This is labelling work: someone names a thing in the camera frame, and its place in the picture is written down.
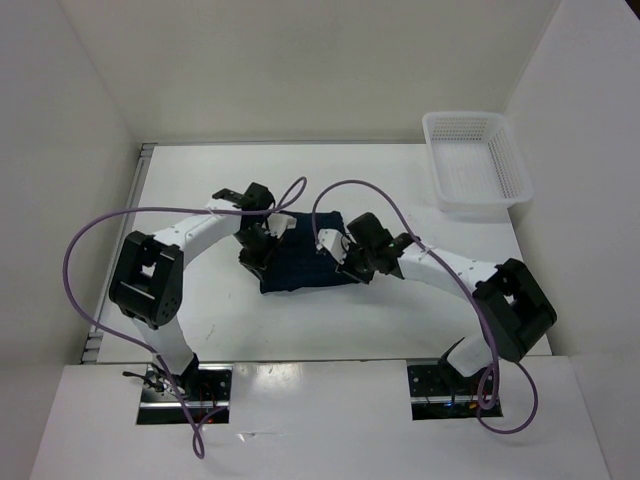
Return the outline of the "navy blue shorts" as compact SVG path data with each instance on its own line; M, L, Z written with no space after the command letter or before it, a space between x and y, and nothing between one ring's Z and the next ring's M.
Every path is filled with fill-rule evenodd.
M310 213L285 211L296 219L273 251L260 280L260 293L293 292L301 288L325 288L356 284L336 271L334 259L316 249Z

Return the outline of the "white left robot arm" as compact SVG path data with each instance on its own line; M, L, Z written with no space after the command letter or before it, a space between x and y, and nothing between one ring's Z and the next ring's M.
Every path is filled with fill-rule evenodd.
M175 398L195 395L203 380L199 360L187 344L178 310L183 299L184 270L218 241L234 237L241 245L240 264L262 278L279 242L268 227L266 212L274 203L267 187L251 183L244 193L222 189L203 213L153 234L134 231L122 245L109 287L109 299L155 351L164 387Z

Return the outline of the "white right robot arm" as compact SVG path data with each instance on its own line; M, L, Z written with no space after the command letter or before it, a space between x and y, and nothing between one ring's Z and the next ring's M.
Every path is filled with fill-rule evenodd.
M550 300L518 259L484 262L422 245L409 232L394 237L370 212L347 231L318 233L317 248L333 257L337 271L365 284L377 273L419 282L468 301L478 314L480 332L442 355L438 378L450 393L464 391L499 359L521 361L557 321Z

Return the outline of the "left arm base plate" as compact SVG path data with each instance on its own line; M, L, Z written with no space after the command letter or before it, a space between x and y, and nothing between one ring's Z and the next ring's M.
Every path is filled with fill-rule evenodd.
M199 368L201 382L190 393L180 389L180 395L185 400L195 423L203 422L205 425L229 423L232 375L231 364L201 364ZM123 376L138 378L142 381L137 425L188 423L176 393L155 365L148 365L144 374L124 372Z

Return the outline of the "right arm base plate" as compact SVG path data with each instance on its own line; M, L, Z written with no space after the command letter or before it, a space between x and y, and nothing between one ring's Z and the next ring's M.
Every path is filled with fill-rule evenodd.
M484 370L471 377L447 380L437 359L408 361L406 370L413 421L475 418L480 410L478 399L492 399L492 375L478 395Z

